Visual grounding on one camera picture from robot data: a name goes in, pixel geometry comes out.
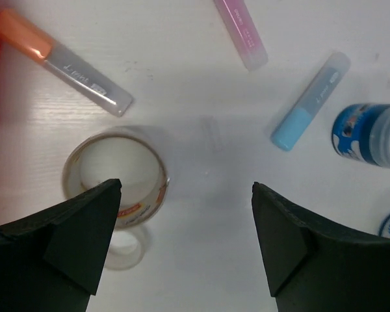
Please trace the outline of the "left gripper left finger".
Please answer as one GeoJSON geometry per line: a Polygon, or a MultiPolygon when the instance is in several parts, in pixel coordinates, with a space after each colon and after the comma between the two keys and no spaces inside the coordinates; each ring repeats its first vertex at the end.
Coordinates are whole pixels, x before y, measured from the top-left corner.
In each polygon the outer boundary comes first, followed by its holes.
{"type": "Polygon", "coordinates": [[[0,226],[0,311],[86,311],[103,272],[121,187],[109,179],[0,226]]]}

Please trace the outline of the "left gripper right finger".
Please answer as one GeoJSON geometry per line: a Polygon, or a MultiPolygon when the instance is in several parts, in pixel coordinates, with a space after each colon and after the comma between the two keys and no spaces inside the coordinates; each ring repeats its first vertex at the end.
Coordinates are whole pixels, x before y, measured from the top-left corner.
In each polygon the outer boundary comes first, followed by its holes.
{"type": "Polygon", "coordinates": [[[390,311],[390,239],[338,224],[261,183],[252,211],[279,311],[390,311]]]}

